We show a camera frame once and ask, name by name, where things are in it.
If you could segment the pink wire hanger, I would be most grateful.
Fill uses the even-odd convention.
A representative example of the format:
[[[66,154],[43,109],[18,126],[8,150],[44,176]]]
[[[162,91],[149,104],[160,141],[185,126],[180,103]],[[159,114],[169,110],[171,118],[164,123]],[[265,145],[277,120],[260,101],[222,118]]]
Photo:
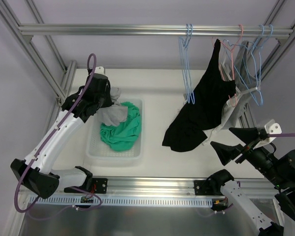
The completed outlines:
[[[231,49],[222,43],[219,39],[216,40],[217,42],[217,51],[213,49],[213,70],[214,70],[214,82],[212,84],[212,95],[210,98],[212,99],[212,104],[214,106],[222,107],[224,103],[229,101],[229,106],[236,107],[237,102],[239,100],[239,95],[236,93],[235,89],[235,72],[234,72],[234,59],[233,59],[233,52],[236,46],[233,46]],[[230,81],[222,80],[223,73],[220,75],[219,66],[221,64],[218,63],[219,51],[220,47],[224,46],[226,50],[231,53],[231,73],[232,77]]]

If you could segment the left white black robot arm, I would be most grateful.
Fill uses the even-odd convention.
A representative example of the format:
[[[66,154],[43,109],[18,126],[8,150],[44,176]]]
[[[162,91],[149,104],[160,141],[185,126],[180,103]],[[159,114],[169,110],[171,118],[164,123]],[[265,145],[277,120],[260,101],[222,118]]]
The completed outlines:
[[[52,128],[39,145],[23,160],[14,159],[10,165],[12,172],[22,185],[42,199],[52,196],[57,190],[69,192],[76,187],[81,192],[92,188],[92,173],[80,166],[69,170],[53,170],[64,146],[71,136],[100,108],[110,107],[110,81],[103,72],[94,73],[90,85],[66,98]],[[83,93],[76,107],[74,102]]]

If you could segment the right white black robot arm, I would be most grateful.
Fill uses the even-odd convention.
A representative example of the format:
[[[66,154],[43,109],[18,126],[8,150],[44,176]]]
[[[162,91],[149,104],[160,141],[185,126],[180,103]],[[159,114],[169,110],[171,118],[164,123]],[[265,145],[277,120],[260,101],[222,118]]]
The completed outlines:
[[[282,133],[275,123],[264,128],[230,128],[242,144],[228,146],[212,141],[210,144],[222,165],[230,161],[247,161],[263,180],[235,179],[227,170],[213,173],[203,187],[214,195],[223,195],[242,213],[257,236],[295,236],[295,149],[281,158],[265,147],[275,138],[295,137],[295,133]],[[252,198],[276,200],[277,212],[283,225],[273,222],[251,201]]]

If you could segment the light grey tank top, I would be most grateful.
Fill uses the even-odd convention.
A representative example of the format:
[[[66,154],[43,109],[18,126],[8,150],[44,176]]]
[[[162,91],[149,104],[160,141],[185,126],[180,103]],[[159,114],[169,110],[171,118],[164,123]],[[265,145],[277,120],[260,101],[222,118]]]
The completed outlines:
[[[112,106],[101,108],[97,111],[97,119],[106,126],[119,126],[125,122],[128,116],[128,107],[121,105],[118,101],[121,95],[121,89],[113,87],[110,91]]]

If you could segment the black tank top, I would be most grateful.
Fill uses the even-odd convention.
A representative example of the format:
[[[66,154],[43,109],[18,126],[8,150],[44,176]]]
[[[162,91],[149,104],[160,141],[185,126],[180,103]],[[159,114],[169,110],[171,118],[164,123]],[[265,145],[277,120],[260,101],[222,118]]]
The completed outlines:
[[[186,103],[165,132],[162,146],[187,152],[207,139],[205,130],[221,124],[222,109],[236,93],[235,81],[224,81],[219,70],[220,40],[216,40],[208,67],[194,88],[195,103]]]

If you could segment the green tank top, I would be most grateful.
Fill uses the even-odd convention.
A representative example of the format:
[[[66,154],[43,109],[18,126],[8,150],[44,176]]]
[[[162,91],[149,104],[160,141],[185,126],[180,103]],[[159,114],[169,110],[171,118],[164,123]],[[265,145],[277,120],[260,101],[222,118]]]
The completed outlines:
[[[130,150],[142,131],[142,117],[140,109],[133,103],[126,101],[121,105],[127,108],[126,120],[118,126],[100,125],[100,139],[113,151]]]

